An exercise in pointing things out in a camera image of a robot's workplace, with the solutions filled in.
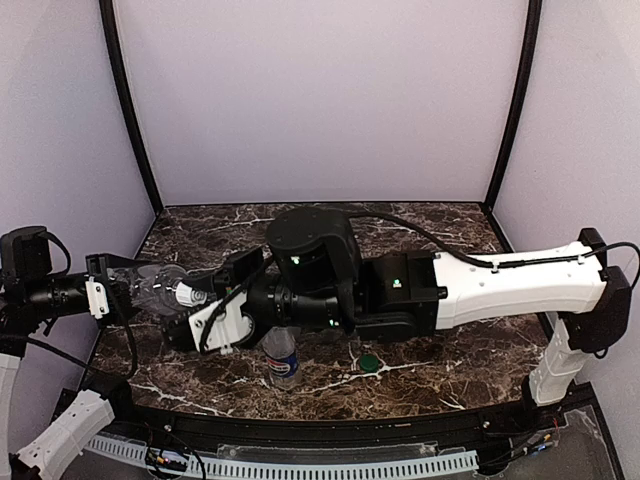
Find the green bottle cap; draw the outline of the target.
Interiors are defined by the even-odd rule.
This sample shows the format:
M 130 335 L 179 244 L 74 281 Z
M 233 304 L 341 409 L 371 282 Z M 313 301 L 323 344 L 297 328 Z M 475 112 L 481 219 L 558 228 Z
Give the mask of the green bottle cap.
M 365 373 L 375 373 L 380 368 L 380 360 L 376 355 L 363 354 L 358 360 L 358 365 L 360 370 Z

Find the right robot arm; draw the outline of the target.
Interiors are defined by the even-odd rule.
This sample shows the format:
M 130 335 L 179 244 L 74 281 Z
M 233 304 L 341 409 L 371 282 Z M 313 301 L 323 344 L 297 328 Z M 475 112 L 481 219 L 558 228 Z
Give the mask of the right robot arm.
M 403 342 L 503 316 L 555 312 L 539 365 L 525 379 L 528 408 L 560 402 L 589 356 L 626 332 L 635 279 L 608 261 L 593 228 L 542 251 L 468 255 L 432 250 L 363 258 L 358 212 L 298 207 L 267 227 L 265 243 L 216 271 L 179 280 L 163 332 L 176 349 L 226 352 L 275 327 L 338 329 L 363 340 Z

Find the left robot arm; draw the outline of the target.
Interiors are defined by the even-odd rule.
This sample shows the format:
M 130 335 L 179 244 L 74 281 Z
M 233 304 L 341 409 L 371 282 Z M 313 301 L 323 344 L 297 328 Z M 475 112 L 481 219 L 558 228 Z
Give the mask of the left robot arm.
M 104 372 L 35 338 L 65 316 L 88 313 L 95 320 L 129 325 L 136 314 L 129 282 L 117 269 L 138 267 L 113 254 L 86 259 L 86 271 L 54 271 L 50 247 L 64 244 L 44 226 L 13 230 L 1 238 L 1 476 L 59 479 L 85 446 L 115 420 L 133 411 L 129 374 Z M 29 345 L 49 351 L 91 372 L 72 403 L 35 440 L 12 453 L 8 447 L 13 389 Z

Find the Pepsi label bottle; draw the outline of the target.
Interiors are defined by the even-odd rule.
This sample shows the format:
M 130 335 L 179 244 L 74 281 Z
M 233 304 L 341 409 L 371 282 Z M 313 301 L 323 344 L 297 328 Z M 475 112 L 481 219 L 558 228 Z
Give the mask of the Pepsi label bottle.
M 262 339 L 269 375 L 273 385 L 289 391 L 301 381 L 295 337 L 284 327 L 273 327 Z

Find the clear white cap bottle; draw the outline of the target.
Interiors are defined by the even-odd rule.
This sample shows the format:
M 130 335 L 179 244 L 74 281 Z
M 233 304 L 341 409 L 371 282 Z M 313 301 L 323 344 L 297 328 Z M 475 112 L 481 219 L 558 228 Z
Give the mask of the clear white cap bottle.
M 172 316 L 203 305 L 208 294 L 186 283 L 188 272 L 175 264 L 144 264 L 112 269 L 109 278 L 126 288 L 132 307 Z

